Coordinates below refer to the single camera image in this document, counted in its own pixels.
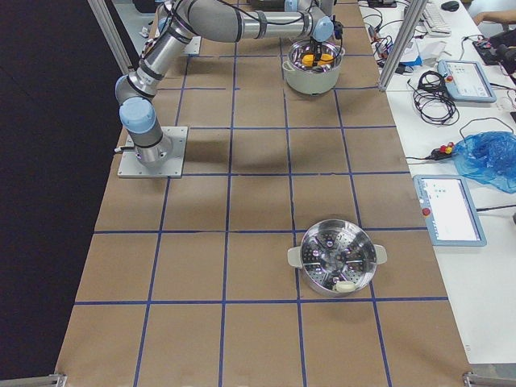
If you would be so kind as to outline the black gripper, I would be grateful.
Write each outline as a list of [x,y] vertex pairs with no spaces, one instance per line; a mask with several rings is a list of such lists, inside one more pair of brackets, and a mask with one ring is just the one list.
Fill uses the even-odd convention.
[[318,65],[323,54],[322,42],[330,38],[341,40],[343,37],[343,24],[332,19],[320,19],[312,28],[310,38],[317,41],[310,43],[310,50],[313,54],[312,65]]

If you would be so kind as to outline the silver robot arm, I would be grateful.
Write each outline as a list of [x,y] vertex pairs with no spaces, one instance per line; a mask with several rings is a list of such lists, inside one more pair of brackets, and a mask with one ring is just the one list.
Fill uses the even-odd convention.
[[336,0],[284,0],[284,11],[312,12],[314,8],[319,8],[325,15],[332,16],[336,3]]
[[137,69],[114,88],[119,117],[134,149],[130,159],[147,176],[164,176],[170,161],[184,160],[184,144],[160,125],[152,104],[157,86],[195,36],[220,43],[285,37],[320,44],[335,32],[330,1],[287,1],[282,11],[245,11],[225,1],[167,1],[164,30],[139,59]]

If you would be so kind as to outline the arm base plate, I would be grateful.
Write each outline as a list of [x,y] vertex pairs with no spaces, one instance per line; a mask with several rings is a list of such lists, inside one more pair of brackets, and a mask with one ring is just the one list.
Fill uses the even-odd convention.
[[202,38],[195,36],[191,41],[183,47],[180,56],[198,56],[201,51]]
[[131,135],[118,147],[121,178],[181,178],[185,161],[188,127],[162,127],[161,141],[151,148],[135,145]]

